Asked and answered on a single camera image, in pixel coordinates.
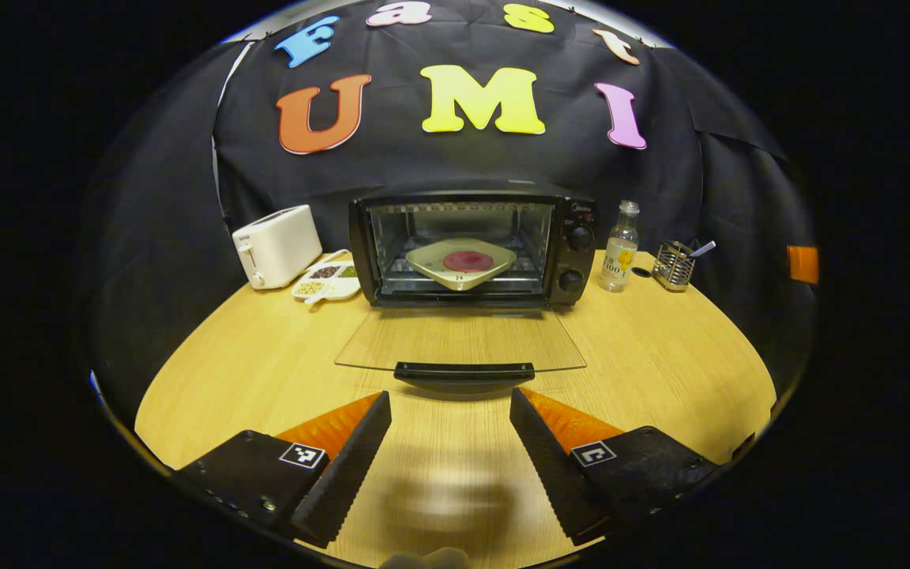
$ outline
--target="oven control knob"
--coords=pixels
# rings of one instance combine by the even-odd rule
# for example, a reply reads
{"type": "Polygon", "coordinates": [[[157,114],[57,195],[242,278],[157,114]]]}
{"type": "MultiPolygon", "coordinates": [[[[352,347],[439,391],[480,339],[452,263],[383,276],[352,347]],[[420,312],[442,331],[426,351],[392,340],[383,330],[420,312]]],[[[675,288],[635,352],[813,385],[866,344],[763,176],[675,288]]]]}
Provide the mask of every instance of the oven control knob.
{"type": "Polygon", "coordinates": [[[564,292],[581,292],[585,288],[585,275],[574,269],[563,271],[557,280],[564,292]]]}
{"type": "Polygon", "coordinates": [[[567,234],[567,245],[574,251],[588,251],[592,249],[593,236],[592,230],[586,227],[576,227],[567,234]]]}

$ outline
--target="oven glass door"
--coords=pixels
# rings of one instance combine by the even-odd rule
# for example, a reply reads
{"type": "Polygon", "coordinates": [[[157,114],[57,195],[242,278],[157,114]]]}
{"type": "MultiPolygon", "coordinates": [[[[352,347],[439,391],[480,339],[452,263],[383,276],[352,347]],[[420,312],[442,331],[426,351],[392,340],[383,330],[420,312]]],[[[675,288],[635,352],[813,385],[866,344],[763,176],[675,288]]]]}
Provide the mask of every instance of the oven glass door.
{"type": "Polygon", "coordinates": [[[556,312],[487,307],[372,307],[336,358],[373,370],[399,363],[585,367],[556,312]]]}

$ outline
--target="bottle label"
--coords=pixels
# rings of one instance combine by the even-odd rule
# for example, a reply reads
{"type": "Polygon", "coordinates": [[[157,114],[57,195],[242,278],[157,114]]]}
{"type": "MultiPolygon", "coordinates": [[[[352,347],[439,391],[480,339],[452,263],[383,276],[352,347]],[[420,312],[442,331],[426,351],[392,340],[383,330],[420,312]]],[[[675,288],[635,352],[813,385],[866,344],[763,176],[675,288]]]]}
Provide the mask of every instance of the bottle label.
{"type": "Polygon", "coordinates": [[[606,259],[603,261],[603,279],[614,284],[622,285],[627,281],[627,270],[634,262],[634,253],[637,245],[622,241],[614,243],[610,240],[606,245],[606,259]]]}

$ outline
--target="oven door handle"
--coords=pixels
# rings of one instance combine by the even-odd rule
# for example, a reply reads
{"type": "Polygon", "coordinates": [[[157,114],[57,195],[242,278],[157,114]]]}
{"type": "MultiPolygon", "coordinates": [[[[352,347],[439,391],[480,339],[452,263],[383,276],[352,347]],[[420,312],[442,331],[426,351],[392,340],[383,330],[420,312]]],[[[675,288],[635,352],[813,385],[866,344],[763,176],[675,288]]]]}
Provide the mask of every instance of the oven door handle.
{"type": "Polygon", "coordinates": [[[536,377],[532,363],[423,364],[400,361],[395,379],[433,391],[453,393],[496,391],[536,377]]]}

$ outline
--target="pink letter i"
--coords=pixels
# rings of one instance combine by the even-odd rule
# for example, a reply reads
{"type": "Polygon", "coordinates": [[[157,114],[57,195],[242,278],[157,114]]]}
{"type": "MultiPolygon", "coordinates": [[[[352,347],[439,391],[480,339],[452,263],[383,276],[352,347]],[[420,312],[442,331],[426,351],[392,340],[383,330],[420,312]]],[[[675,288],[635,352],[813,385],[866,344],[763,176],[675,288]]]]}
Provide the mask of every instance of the pink letter i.
{"type": "Polygon", "coordinates": [[[596,89],[603,91],[603,94],[606,95],[606,102],[610,105],[610,120],[613,123],[613,129],[607,134],[609,134],[611,143],[637,150],[647,147],[647,141],[638,133],[638,123],[634,119],[634,109],[631,107],[634,93],[607,83],[596,83],[596,89]]]}

